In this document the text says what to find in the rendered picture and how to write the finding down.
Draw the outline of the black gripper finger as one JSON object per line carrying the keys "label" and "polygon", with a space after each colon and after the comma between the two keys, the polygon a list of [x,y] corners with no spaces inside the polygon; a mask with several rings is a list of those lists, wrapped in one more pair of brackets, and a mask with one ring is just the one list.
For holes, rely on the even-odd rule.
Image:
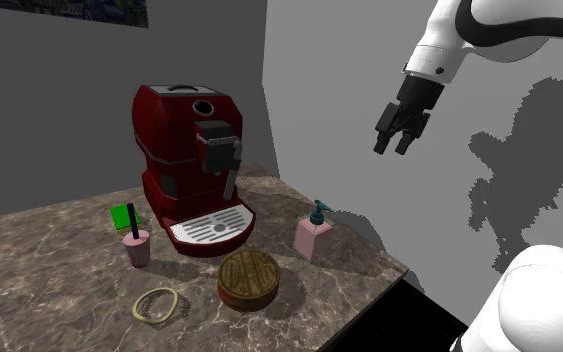
{"label": "black gripper finger", "polygon": [[399,106],[397,104],[389,103],[375,126],[378,134],[374,151],[380,155],[384,153],[391,137],[397,133],[393,124],[396,121],[398,109]]}
{"label": "black gripper finger", "polygon": [[395,152],[399,155],[405,155],[412,142],[421,137],[423,129],[403,129],[401,133],[402,137],[395,148]]}

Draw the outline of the pink soap dispenser bottle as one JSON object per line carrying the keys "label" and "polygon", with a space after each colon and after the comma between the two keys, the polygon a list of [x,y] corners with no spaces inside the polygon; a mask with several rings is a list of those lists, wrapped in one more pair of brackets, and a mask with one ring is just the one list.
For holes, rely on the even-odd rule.
{"label": "pink soap dispenser bottle", "polygon": [[311,261],[327,251],[334,221],[325,213],[332,209],[320,200],[314,201],[314,209],[298,219],[294,246],[305,259]]}

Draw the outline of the red coffee machine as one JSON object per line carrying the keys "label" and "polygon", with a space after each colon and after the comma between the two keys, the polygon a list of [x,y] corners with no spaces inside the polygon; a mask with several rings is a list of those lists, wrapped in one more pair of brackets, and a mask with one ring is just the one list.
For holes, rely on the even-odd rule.
{"label": "red coffee machine", "polygon": [[243,118],[232,98],[206,86],[142,85],[132,125],[145,197],[175,250],[210,258],[243,245],[256,214],[237,192]]}

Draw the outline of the round brown tin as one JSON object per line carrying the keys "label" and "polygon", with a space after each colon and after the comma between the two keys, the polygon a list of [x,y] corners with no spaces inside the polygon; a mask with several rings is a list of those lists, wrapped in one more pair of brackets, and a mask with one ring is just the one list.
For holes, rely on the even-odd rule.
{"label": "round brown tin", "polygon": [[227,255],[217,270],[221,301],[239,312],[266,308],[278,293],[281,269],[269,254],[253,249]]}

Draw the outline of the pink cup with dark straw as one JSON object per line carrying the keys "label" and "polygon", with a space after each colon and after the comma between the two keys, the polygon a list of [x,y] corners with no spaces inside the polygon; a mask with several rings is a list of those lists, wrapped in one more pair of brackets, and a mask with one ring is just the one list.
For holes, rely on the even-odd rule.
{"label": "pink cup with dark straw", "polygon": [[137,225],[136,212],[132,203],[127,203],[130,231],[123,236],[122,243],[134,268],[144,268],[150,263],[150,234],[140,230]]}

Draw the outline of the green and yellow sponge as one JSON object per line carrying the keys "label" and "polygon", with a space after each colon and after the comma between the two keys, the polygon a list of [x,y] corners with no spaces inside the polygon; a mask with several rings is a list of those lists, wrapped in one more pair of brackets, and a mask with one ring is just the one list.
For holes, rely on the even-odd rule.
{"label": "green and yellow sponge", "polygon": [[117,234],[125,235],[139,230],[141,220],[132,203],[114,206],[110,213]]}

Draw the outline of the dark wall picture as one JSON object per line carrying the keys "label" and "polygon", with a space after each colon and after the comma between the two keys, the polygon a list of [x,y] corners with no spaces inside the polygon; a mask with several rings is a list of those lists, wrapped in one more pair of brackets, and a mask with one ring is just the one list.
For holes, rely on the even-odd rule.
{"label": "dark wall picture", "polygon": [[0,9],[149,27],[146,0],[0,0]]}

